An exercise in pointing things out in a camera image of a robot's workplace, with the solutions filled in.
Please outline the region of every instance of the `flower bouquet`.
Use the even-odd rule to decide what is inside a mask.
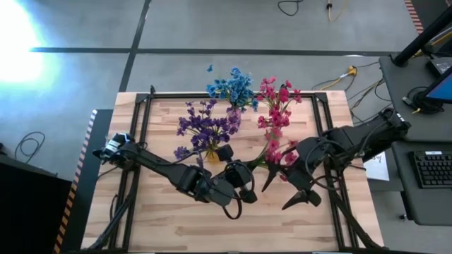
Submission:
[[[243,74],[239,68],[234,67],[230,79],[215,79],[213,85],[207,85],[210,97],[225,99],[231,104],[231,107],[227,108],[227,116],[238,118],[237,127],[240,126],[242,113],[247,106],[257,111],[258,101],[254,99],[254,92],[249,89],[252,83],[250,75]]]
[[[215,150],[218,149],[220,142],[229,142],[230,135],[236,133],[238,128],[235,126],[238,122],[237,117],[229,118],[212,118],[212,111],[217,103],[215,99],[209,102],[200,101],[202,109],[195,111],[193,102],[186,102],[189,109],[188,119],[184,117],[179,118],[179,127],[177,135],[192,135],[191,144],[193,147],[178,147],[174,151],[177,159],[182,159],[192,152],[207,151],[207,157],[215,157]]]
[[[280,89],[276,91],[274,82],[276,77],[264,78],[261,83],[260,93],[257,96],[257,100],[268,106],[268,116],[260,116],[258,118],[258,128],[264,128],[266,130],[267,144],[259,154],[259,156],[249,163],[251,167],[267,167],[267,162],[273,164],[280,164],[283,157],[278,149],[284,145],[293,147],[297,144],[296,141],[290,141],[288,144],[280,144],[280,138],[283,136],[281,132],[282,127],[290,125],[289,117],[292,114],[287,110],[290,102],[294,100],[296,103],[302,102],[300,91],[294,89],[295,96],[289,98],[290,92],[288,88],[292,88],[290,81],[286,80],[285,84],[282,84]],[[284,156],[286,164],[293,163],[297,158],[297,155],[293,152],[289,152]]]

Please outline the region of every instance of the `computer monitor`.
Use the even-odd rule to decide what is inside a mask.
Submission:
[[[452,104],[452,68],[422,92],[422,97],[429,101]]]

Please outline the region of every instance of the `bright light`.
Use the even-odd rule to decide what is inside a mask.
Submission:
[[[38,79],[42,55],[28,52],[37,39],[27,13],[14,0],[0,0],[0,35],[0,85]]]

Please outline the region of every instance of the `black table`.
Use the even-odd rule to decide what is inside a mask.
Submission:
[[[452,226],[452,190],[419,188],[408,157],[408,153],[415,150],[452,151],[452,105],[445,104],[444,112],[424,115],[412,114],[413,109],[402,101],[414,87],[433,83],[435,78],[425,67],[428,60],[417,57],[409,60],[405,67],[397,67],[388,56],[379,61],[394,109],[412,125],[406,141],[392,145],[407,215],[421,225]]]

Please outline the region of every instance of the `desk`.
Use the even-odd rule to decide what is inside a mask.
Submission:
[[[386,81],[395,110],[412,127],[405,142],[392,145],[395,162],[403,184],[403,197],[407,214],[417,224],[452,226],[452,191],[449,189],[421,189],[410,165],[408,153],[425,150],[452,150],[452,105],[445,104],[444,112],[435,115],[412,114],[412,109],[402,102],[402,97],[418,86],[429,86],[434,76],[425,67],[428,59],[410,59],[407,66],[397,67],[388,56],[380,58],[381,72]]]
[[[109,136],[129,132],[135,98],[136,93],[118,94]],[[190,142],[189,137],[175,135],[178,118],[187,115],[185,101],[199,99],[153,99],[150,107],[146,135],[148,150],[169,161],[174,160],[173,151],[176,146],[189,145]],[[328,92],[328,101],[335,126],[352,123],[344,92]],[[224,102],[217,104],[214,116],[223,116],[226,107]],[[290,105],[291,125],[283,129],[285,140],[301,140],[316,135],[312,107],[308,100]],[[240,131],[230,141],[234,158],[253,159],[262,150],[265,145],[264,131],[256,128],[256,122],[260,115],[267,112],[266,107],[259,107],[257,113],[248,111],[242,115]],[[137,137],[141,132],[140,126],[141,122],[138,122]],[[194,159],[188,159],[186,163],[193,164]],[[205,163],[205,166],[217,174],[223,170],[224,164]],[[100,173],[111,167],[102,166]],[[322,174],[323,168],[319,167],[315,175]],[[110,203],[117,192],[120,175],[120,170],[116,170],[97,182],[82,247],[92,244],[107,226]],[[262,189],[267,171],[257,169],[254,176],[258,201],[251,205],[244,204],[242,217],[232,221],[226,218],[217,205],[195,202],[178,193],[163,177],[151,170],[142,169],[129,251],[268,252],[338,249],[328,193],[325,190],[314,187],[322,197],[322,203],[318,207],[299,204],[282,211],[283,204],[295,194],[295,188],[275,179],[268,190],[261,193],[258,190]],[[373,240],[383,245],[365,172],[349,168],[345,170],[345,179],[354,216]],[[232,213],[236,211],[233,202],[228,208]],[[347,233],[344,232],[344,235],[349,245]]]

